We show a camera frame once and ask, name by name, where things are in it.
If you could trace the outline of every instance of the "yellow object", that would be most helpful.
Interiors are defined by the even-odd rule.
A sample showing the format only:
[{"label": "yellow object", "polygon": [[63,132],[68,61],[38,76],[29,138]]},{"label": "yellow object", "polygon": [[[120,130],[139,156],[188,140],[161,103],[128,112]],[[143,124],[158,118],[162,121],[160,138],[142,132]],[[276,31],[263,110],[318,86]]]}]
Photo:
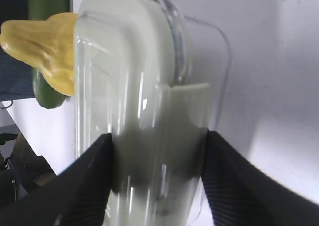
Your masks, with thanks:
[{"label": "yellow object", "polygon": [[11,57],[37,68],[56,91],[71,96],[76,19],[76,13],[59,13],[44,21],[6,21],[1,26],[0,46]]}]

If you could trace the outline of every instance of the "plastic container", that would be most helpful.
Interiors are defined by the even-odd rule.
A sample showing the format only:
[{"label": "plastic container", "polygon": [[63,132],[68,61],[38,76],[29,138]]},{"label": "plastic container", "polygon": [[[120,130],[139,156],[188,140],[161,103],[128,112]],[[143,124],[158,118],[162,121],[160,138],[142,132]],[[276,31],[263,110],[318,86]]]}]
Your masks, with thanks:
[{"label": "plastic container", "polygon": [[172,0],[83,0],[75,27],[76,155],[112,133],[108,226],[185,226],[198,185],[209,85],[189,85]]}]

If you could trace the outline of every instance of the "yellow squash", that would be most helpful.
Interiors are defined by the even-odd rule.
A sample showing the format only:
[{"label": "yellow squash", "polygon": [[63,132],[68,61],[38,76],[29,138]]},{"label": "yellow squash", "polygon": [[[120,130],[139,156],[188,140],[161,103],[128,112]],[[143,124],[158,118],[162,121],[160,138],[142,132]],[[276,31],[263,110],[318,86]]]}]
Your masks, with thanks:
[{"label": "yellow squash", "polygon": [[74,94],[73,31],[77,14],[48,20],[9,20],[2,24],[0,46],[11,57],[37,68],[56,91]]}]

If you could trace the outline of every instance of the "green cucumber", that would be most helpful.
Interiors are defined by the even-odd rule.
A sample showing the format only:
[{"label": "green cucumber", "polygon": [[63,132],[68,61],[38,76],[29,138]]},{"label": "green cucumber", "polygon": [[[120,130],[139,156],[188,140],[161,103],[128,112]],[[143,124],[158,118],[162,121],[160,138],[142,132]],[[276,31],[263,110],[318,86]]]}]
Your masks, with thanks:
[{"label": "green cucumber", "polygon": [[[28,0],[29,19],[46,20],[50,16],[70,11],[69,0]],[[33,91],[38,103],[47,109],[61,106],[67,96],[54,90],[39,70],[33,69]]]}]

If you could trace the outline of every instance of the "white surface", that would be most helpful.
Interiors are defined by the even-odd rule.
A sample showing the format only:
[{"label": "white surface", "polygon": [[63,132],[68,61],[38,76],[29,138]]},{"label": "white surface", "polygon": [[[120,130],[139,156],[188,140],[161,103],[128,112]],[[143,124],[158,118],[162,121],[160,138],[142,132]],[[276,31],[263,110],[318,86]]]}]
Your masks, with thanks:
[{"label": "white surface", "polygon": [[231,44],[217,131],[274,180],[319,203],[318,0],[177,2]]},{"label": "white surface", "polygon": [[74,161],[74,105],[40,107],[36,99],[13,101],[7,111],[35,154],[43,155],[56,174]]}]

